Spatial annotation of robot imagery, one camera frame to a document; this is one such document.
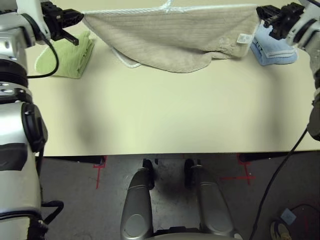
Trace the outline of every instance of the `white table surface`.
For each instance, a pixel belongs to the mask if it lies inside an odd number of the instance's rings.
[[[175,6],[288,0],[176,0]],[[156,7],[163,0],[53,1],[78,11]],[[67,28],[79,34],[82,24]],[[260,66],[249,51],[241,60],[213,60],[192,73],[128,68],[97,36],[81,79],[30,79],[33,100],[49,132],[45,156],[288,151],[312,109],[309,56],[294,64]],[[27,49],[29,74],[44,46]],[[319,150],[306,135],[298,150]]]

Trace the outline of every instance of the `cloth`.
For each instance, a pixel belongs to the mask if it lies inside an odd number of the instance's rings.
[[[128,67],[176,73],[248,53],[260,20],[255,4],[87,11],[84,24]]]
[[[73,79],[81,78],[89,61],[94,43],[89,39],[90,31],[84,31],[76,36],[79,45],[75,46],[66,39],[52,42],[52,45],[59,58],[59,68],[55,76],[68,77]],[[35,70],[38,73],[46,74],[56,66],[56,59],[49,47],[38,57],[35,63]]]
[[[285,39],[276,40],[269,36],[272,27],[260,25],[250,46],[262,66],[292,64],[298,59],[297,49],[289,46]]]

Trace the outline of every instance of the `beige towel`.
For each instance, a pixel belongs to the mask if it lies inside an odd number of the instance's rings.
[[[255,4],[84,12],[84,24],[128,67],[190,73],[248,53],[260,23]]]

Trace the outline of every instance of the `black wire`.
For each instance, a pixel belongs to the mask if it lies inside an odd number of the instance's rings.
[[[44,159],[44,151],[45,151],[45,147],[41,148],[41,150],[39,151],[39,156],[36,158],[36,172],[38,173],[38,176],[40,176],[41,173],[41,167],[42,167],[42,161]]]
[[[41,31],[40,31],[40,35],[42,37],[42,40],[49,46],[49,48],[51,49],[51,51],[54,54],[54,57],[55,57],[55,68],[51,72],[43,74],[43,75],[27,76],[28,79],[40,79],[40,78],[49,77],[49,76],[55,74],[56,71],[59,68],[59,58],[58,58],[58,54],[57,54],[54,46],[52,46],[51,42],[46,38],[46,36]]]
[[[320,8],[320,2],[316,1],[316,0],[307,0],[309,3],[312,3],[316,6],[318,6]]]
[[[22,211],[8,211],[5,213],[0,213],[0,220],[4,220],[4,219],[8,219],[8,218],[16,218],[16,217],[18,218],[20,216],[23,216],[23,217],[33,216],[33,217],[42,219],[41,215],[37,212],[29,211],[29,210],[22,210]]]
[[[312,209],[316,210],[318,213],[320,213],[320,210],[319,210],[319,209],[317,209],[316,207],[314,207],[314,206],[312,206],[312,205],[310,205],[310,204],[307,204],[307,203],[299,204],[298,206],[295,206],[295,207],[291,208],[290,211],[293,211],[293,210],[295,210],[295,209],[297,209],[297,208],[300,208],[300,207],[303,207],[303,206],[307,206],[307,207],[309,207],[309,208],[312,208]]]
[[[290,152],[288,152],[288,154],[285,156],[284,160],[281,162],[281,164],[275,170],[275,172],[273,173],[268,185],[266,186],[266,189],[264,191],[263,197],[261,198],[261,201],[260,201],[260,204],[259,204],[258,212],[256,213],[256,217],[255,217],[255,220],[254,220],[254,224],[253,224],[253,227],[252,227],[252,232],[251,232],[249,240],[252,240],[254,238],[254,235],[255,235],[256,230],[258,228],[258,221],[259,221],[260,214],[261,214],[261,211],[262,211],[262,206],[263,206],[263,204],[264,204],[264,202],[266,200],[266,197],[267,197],[268,192],[269,192],[269,190],[271,188],[271,185],[273,184],[273,182],[276,179],[276,177],[277,177],[278,173],[280,172],[280,170],[287,163],[289,157],[293,154],[293,152],[296,150],[298,145],[301,143],[301,141],[304,138],[304,136],[306,135],[306,133],[307,133],[307,128],[303,131],[303,133],[302,133],[301,137],[299,138],[299,140],[296,142],[296,144],[293,146],[293,148],[290,150]]]
[[[52,213],[49,214],[43,221],[45,224],[49,225],[55,218],[58,216],[58,214],[64,209],[64,202],[63,201],[48,201],[48,202],[43,202],[41,204],[41,207],[45,208],[56,208]]]
[[[22,217],[30,218],[30,217],[32,217],[32,216],[33,216],[33,215],[30,215],[30,214],[10,215],[10,216],[1,217],[1,218],[0,218],[0,221],[7,220],[7,219],[22,218]]]

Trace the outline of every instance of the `gray floor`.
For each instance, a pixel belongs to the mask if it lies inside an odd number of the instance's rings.
[[[157,180],[151,191],[155,230],[199,226],[196,196],[184,188],[184,159],[201,159],[202,165],[219,177],[245,176],[235,154],[152,154],[109,156],[101,169],[96,189],[96,168],[86,163],[45,159],[41,183],[45,200],[62,200],[65,208],[50,224],[48,240],[119,240],[120,221],[126,190],[142,159],[153,162]],[[252,162],[248,170],[256,179],[219,180],[234,224],[248,239],[259,201],[282,158]],[[301,203],[319,208],[320,152],[294,155],[278,175],[265,201],[256,240],[270,238],[270,221],[285,209]],[[293,240],[318,240],[319,214],[308,207],[294,211],[290,226]]]

